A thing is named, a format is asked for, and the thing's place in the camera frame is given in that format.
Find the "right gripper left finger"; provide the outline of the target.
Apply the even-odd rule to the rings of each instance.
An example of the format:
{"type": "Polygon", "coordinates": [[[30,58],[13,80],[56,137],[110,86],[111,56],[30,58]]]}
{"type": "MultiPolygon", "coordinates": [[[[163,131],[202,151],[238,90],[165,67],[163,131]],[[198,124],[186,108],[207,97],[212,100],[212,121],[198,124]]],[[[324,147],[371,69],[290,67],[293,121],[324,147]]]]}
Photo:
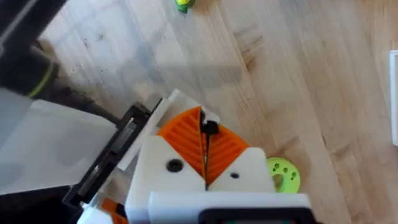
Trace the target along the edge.
{"type": "Polygon", "coordinates": [[[201,108],[186,110],[143,143],[126,199],[127,208],[146,208],[152,192],[205,190],[201,108]]]}

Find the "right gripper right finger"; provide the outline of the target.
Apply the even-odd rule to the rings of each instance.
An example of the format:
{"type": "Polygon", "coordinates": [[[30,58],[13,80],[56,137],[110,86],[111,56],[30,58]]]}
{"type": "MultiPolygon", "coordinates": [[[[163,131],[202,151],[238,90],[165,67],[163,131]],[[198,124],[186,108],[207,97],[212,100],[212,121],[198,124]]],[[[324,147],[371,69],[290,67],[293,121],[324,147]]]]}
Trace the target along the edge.
{"type": "Polygon", "coordinates": [[[237,134],[219,125],[207,139],[206,189],[208,191],[274,191],[259,147],[250,147],[237,134]]]}

